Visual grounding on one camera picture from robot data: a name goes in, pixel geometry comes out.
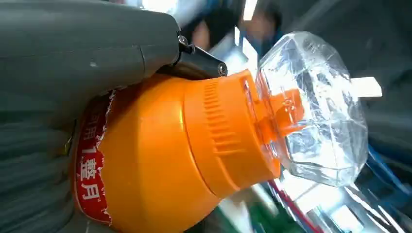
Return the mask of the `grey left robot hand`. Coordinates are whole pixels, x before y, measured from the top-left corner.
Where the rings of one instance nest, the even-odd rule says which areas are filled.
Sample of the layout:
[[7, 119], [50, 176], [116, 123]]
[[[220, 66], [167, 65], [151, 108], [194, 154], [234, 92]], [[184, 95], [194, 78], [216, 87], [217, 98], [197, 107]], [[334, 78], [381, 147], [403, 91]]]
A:
[[101, 0], [0, 3], [0, 122], [54, 125], [106, 91], [162, 70], [192, 80], [226, 65], [165, 13]]

